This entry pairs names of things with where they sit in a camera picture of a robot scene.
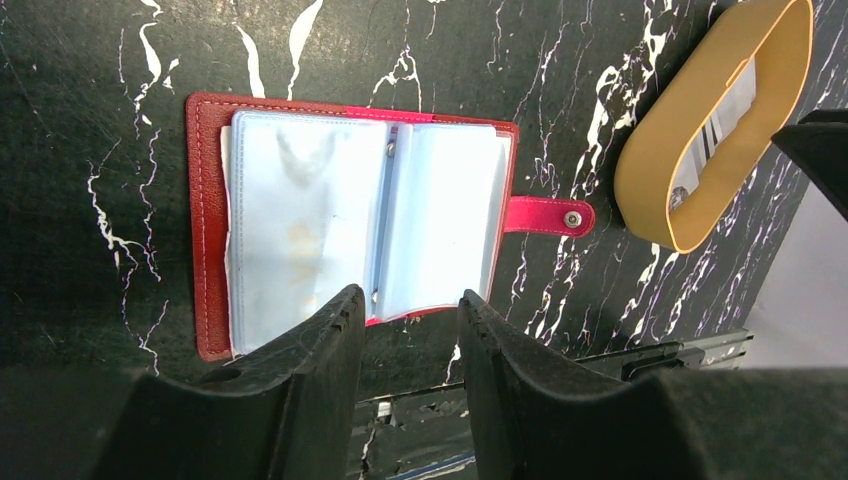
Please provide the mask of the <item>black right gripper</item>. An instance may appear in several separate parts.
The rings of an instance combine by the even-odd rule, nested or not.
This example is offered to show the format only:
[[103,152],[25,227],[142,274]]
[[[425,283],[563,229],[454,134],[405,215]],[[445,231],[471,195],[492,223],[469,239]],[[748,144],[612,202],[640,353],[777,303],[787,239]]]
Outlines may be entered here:
[[771,136],[847,220],[847,110],[819,109]]

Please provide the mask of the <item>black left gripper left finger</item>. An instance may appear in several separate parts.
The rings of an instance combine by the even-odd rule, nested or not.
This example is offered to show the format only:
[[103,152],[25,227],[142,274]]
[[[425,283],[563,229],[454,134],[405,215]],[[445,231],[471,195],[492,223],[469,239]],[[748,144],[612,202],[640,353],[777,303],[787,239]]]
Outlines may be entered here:
[[193,384],[135,375],[97,479],[341,479],[365,344],[349,285],[319,311]]

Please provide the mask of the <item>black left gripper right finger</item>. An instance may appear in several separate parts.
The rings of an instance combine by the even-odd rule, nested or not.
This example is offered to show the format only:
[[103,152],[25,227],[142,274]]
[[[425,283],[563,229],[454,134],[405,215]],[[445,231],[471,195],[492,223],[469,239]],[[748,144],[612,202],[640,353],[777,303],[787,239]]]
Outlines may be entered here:
[[843,479],[843,369],[590,370],[476,292],[457,309],[482,479]]

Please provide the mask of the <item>red leather card holder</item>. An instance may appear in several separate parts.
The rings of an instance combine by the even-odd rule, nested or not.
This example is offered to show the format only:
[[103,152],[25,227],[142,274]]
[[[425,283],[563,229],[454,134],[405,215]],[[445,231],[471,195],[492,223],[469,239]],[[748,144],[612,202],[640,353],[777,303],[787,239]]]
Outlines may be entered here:
[[583,237],[584,201],[511,191],[519,127],[196,92],[185,103],[196,348],[252,353],[360,286],[367,325],[491,290],[510,233]]

